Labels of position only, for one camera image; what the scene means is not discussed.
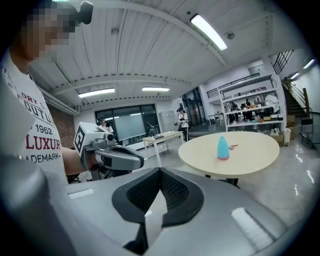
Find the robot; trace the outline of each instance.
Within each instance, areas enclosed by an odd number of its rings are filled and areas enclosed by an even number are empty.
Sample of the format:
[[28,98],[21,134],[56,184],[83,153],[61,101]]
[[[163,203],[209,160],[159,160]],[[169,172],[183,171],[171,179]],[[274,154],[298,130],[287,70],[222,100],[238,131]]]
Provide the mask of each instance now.
[[[79,123],[73,144],[82,166],[91,172],[94,181],[128,174],[144,166],[141,154],[130,147],[117,145],[115,135],[93,123]],[[95,154],[98,163],[94,169],[88,163],[91,154]]]
[[[273,256],[302,226],[288,229],[231,184],[170,168],[63,186],[28,160],[0,164],[3,208],[42,255]],[[149,244],[145,214],[159,191],[167,213]]]

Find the handrail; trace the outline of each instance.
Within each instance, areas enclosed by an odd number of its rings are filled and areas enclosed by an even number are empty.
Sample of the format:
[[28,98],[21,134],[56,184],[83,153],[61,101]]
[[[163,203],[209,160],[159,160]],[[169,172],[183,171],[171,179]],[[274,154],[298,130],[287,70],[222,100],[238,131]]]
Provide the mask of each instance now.
[[302,103],[306,106],[305,95],[299,89],[297,89],[295,86],[293,86],[293,84],[289,81],[284,81],[284,85],[286,85],[285,88],[288,90],[288,92],[291,95],[292,95],[292,92],[294,92],[298,96],[298,98],[302,101]]
[[218,88],[214,88],[214,89],[212,89],[212,90],[208,90],[208,91],[206,92],[206,94],[208,95],[208,98],[209,98],[209,99],[212,98],[212,97],[214,97],[214,96],[218,96],[218,95],[219,95]]
[[285,65],[288,63],[288,60],[290,59],[293,52],[294,52],[294,50],[280,52],[277,55],[274,64],[271,63],[271,65],[274,69],[274,72],[277,75],[279,75],[281,73],[281,71],[284,69]]
[[[232,81],[232,82],[228,82],[228,83],[226,83],[226,84],[223,84],[223,85],[219,86],[219,89],[222,89],[222,88],[224,88],[224,87],[233,85],[233,84],[235,84],[235,83],[238,83],[238,82],[241,82],[241,81],[245,81],[245,80],[248,80],[248,79],[250,79],[250,78],[255,78],[255,77],[258,77],[258,76],[260,76],[260,73],[251,74],[251,75],[242,77],[242,78],[240,78],[240,79],[234,80],[234,81]],[[218,96],[218,95],[219,95],[218,88],[214,88],[214,89],[208,90],[208,91],[206,92],[206,94],[208,95],[208,98],[209,98],[209,99],[212,98],[212,97]]]
[[308,94],[307,94],[306,88],[303,88],[302,89],[303,92],[302,92],[298,88],[296,88],[294,86],[294,84],[292,84],[288,79],[285,78],[282,82],[283,82],[282,86],[284,88],[286,88],[288,90],[288,92],[292,96],[294,96],[293,95],[293,93],[294,93],[301,100],[302,104],[305,106],[302,109],[306,110],[306,115],[307,115],[307,117],[309,117],[310,116],[310,110],[312,111],[312,109],[310,108],[310,105],[309,105],[309,99],[308,99]]
[[228,83],[226,83],[224,85],[221,85],[221,86],[219,86],[219,89],[222,89],[223,87],[227,87],[227,86],[233,85],[235,83],[238,83],[238,82],[241,82],[241,81],[245,81],[245,80],[248,80],[250,78],[255,78],[255,77],[258,77],[258,76],[260,76],[260,73],[251,74],[251,75],[242,77],[240,79],[234,80],[232,82],[228,82]]

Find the trash bin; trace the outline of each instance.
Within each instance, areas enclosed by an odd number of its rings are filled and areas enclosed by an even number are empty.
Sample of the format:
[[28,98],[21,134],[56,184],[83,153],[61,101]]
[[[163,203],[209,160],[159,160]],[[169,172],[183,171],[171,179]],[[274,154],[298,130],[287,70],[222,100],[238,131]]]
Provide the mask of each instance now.
[[291,133],[291,130],[289,128],[283,129],[283,135],[284,135],[283,145],[284,146],[289,146],[290,144],[290,133]]

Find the brick wall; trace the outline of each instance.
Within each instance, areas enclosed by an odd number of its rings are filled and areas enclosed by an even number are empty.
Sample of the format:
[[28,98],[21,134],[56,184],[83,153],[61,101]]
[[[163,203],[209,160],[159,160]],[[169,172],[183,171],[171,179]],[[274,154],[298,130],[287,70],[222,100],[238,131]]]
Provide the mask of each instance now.
[[47,106],[50,110],[55,126],[58,129],[61,145],[65,148],[72,148],[74,146],[75,137],[74,117],[51,105]]

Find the whiteboard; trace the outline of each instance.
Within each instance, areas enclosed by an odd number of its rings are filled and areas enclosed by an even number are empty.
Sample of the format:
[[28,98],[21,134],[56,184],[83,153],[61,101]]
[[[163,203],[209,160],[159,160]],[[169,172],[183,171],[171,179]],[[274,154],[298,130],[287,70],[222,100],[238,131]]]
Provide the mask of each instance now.
[[146,134],[141,114],[118,117],[114,122],[119,141]]

